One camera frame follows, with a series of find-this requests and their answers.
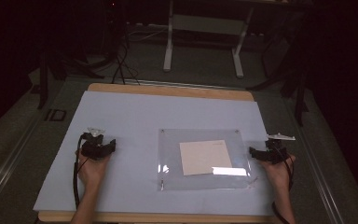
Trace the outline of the person's left hand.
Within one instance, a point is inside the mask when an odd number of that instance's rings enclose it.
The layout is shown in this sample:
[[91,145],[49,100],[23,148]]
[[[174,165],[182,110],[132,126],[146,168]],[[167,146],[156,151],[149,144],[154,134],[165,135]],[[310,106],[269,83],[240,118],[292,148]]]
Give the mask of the person's left hand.
[[79,153],[78,156],[80,162],[78,174],[85,191],[98,192],[103,183],[110,157],[107,156],[102,160],[95,161],[83,156],[81,153]]

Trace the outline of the metal floor rail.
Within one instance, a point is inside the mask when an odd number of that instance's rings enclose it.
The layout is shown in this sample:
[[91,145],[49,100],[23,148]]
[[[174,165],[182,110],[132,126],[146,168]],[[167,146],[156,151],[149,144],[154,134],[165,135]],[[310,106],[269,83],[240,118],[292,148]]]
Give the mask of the metal floor rail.
[[208,89],[208,90],[225,90],[225,91],[246,91],[245,88],[226,87],[226,86],[211,86],[200,84],[188,84],[188,83],[175,83],[164,81],[150,81],[150,80],[138,80],[125,78],[124,81],[119,81],[120,84],[125,85],[138,85],[138,86],[159,86],[159,87],[176,87],[176,88],[190,88],[190,89]]
[[0,192],[5,187],[7,181],[10,179],[13,171],[15,170],[20,157],[23,154],[23,150],[29,139],[33,135],[34,130],[38,127],[37,122],[32,122],[30,125],[27,126],[24,133],[18,138],[15,142],[15,145],[10,150],[8,157],[0,166]]
[[342,215],[337,208],[336,200],[333,197],[332,191],[326,177],[322,170],[314,149],[312,148],[311,141],[306,136],[306,132],[303,126],[300,126],[295,118],[295,101],[291,98],[283,100],[287,112],[290,115],[292,124],[296,127],[296,135],[301,146],[304,148],[305,160],[308,163],[313,183],[318,190],[319,197],[323,202],[325,212],[329,218],[330,224],[344,224]]

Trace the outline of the person's right hand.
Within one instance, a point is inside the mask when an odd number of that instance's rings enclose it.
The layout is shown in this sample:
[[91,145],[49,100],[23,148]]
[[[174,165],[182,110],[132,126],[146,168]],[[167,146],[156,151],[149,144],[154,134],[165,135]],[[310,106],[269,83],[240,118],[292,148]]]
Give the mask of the person's right hand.
[[296,157],[294,155],[289,155],[286,161],[277,164],[272,164],[268,161],[260,162],[267,173],[268,180],[274,191],[276,189],[287,189],[290,191],[295,160]]

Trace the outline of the black metal stand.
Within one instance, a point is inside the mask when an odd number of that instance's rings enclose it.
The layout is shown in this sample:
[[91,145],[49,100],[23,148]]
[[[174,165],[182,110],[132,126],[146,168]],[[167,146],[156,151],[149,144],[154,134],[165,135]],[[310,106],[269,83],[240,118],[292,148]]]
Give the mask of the black metal stand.
[[39,54],[39,84],[36,85],[36,92],[39,94],[38,109],[43,108],[48,101],[48,72],[51,72],[57,79],[64,80],[67,74],[63,66],[66,64],[86,77],[103,78],[103,76],[92,72],[92,69],[108,65],[115,58],[113,53],[108,53],[102,61],[83,64],[57,49],[42,49]]
[[294,116],[300,127],[303,126],[302,113],[306,109],[304,95],[308,67],[304,50],[299,44],[299,38],[308,16],[307,12],[288,12],[280,25],[274,27],[267,34],[268,45],[262,53],[262,60],[265,59],[265,54],[273,45],[285,41],[289,47],[279,65],[272,70],[266,81],[247,87],[248,91],[261,91],[272,84],[283,81],[284,84],[280,90],[281,96],[290,98],[293,94],[296,95]]

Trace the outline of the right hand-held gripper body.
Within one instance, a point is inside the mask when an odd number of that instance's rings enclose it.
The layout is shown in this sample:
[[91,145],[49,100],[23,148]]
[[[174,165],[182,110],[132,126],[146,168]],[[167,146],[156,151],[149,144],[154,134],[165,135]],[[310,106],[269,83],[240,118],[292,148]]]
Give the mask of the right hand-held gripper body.
[[295,141],[294,136],[287,136],[281,133],[269,134],[266,142],[267,151],[263,151],[262,160],[277,164],[286,161],[289,158],[286,147],[282,145],[282,141]]

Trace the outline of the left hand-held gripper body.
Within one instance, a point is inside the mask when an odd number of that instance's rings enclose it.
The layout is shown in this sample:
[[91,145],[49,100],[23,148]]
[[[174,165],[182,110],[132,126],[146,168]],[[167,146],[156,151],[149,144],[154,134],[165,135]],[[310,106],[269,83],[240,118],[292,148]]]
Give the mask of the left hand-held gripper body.
[[103,149],[107,147],[103,145],[103,133],[104,130],[88,128],[88,132],[82,134],[82,138],[85,140],[81,147],[83,156],[95,161],[107,156],[103,154]]

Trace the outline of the white metal desk frame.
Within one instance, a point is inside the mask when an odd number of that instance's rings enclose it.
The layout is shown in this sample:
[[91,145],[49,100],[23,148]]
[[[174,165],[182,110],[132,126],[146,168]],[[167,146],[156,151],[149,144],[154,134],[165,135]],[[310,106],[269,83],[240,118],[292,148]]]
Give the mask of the white metal desk frame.
[[231,50],[232,60],[237,78],[243,78],[244,72],[241,65],[241,48],[244,38],[247,35],[254,8],[250,7],[246,13],[244,21],[217,19],[199,16],[189,16],[175,14],[173,12],[173,0],[169,4],[168,17],[168,39],[164,56],[163,70],[169,72],[172,68],[172,34],[174,30],[184,30],[191,32],[213,33],[221,35],[236,35],[239,38],[238,44]]

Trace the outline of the white paper sheet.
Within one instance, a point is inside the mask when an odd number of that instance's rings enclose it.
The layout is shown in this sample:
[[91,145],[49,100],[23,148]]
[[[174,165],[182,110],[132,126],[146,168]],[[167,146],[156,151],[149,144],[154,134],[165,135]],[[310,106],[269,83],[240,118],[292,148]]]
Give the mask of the white paper sheet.
[[179,144],[184,175],[211,174],[214,167],[231,168],[225,140]]

